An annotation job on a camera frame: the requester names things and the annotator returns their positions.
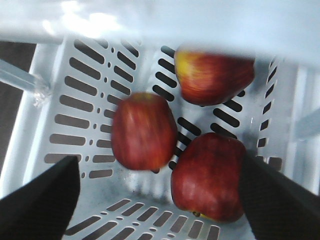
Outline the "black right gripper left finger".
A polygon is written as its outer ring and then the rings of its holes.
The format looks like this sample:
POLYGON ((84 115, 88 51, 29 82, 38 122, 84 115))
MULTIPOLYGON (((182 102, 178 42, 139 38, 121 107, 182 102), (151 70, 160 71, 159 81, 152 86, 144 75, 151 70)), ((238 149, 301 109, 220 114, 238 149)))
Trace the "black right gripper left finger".
POLYGON ((78 158, 66 156, 0 201, 2 240, 60 240, 80 195, 78 158))

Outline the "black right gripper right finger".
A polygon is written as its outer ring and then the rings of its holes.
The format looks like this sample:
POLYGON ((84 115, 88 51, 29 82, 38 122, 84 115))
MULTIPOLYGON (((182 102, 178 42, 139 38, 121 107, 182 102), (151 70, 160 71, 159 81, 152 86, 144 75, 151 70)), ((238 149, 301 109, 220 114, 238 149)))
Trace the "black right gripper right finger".
POLYGON ((257 240, 318 240, 320 198, 259 159, 243 158, 239 195, 257 240))

